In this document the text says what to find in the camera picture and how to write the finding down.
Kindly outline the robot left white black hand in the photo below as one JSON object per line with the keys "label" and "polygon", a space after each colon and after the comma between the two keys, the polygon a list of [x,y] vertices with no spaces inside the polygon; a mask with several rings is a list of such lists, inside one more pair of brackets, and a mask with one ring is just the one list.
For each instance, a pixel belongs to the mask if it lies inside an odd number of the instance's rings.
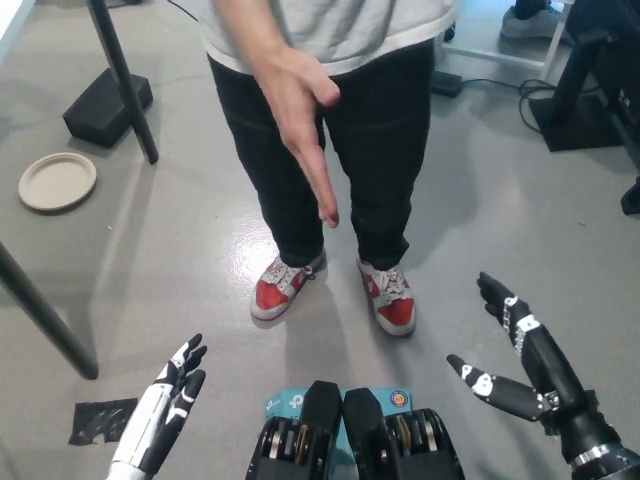
{"label": "robot left white black hand", "polygon": [[162,467],[206,378],[200,333],[185,342],[148,386],[111,460],[108,480],[146,480]]}

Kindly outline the person's bare right hand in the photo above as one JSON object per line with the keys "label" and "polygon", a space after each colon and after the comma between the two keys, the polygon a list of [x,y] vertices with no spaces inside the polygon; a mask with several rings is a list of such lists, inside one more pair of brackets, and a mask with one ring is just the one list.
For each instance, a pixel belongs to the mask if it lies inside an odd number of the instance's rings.
{"label": "person's bare right hand", "polygon": [[318,107],[338,101],[339,88],[315,58],[288,46],[256,48],[247,62],[266,97],[284,146],[294,156],[316,197],[319,218],[335,228],[339,213],[319,143],[316,113]]}

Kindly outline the robot right black hand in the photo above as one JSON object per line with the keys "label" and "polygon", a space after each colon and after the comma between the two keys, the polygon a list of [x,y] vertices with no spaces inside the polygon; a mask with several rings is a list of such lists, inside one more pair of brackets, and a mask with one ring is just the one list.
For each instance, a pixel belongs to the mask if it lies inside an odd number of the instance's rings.
{"label": "robot right black hand", "polygon": [[598,410],[546,326],[529,304],[486,272],[477,279],[486,311],[498,321],[530,380],[528,385],[487,373],[461,357],[447,362],[482,402],[517,418],[539,423],[561,441],[565,461],[576,468],[622,445]]}

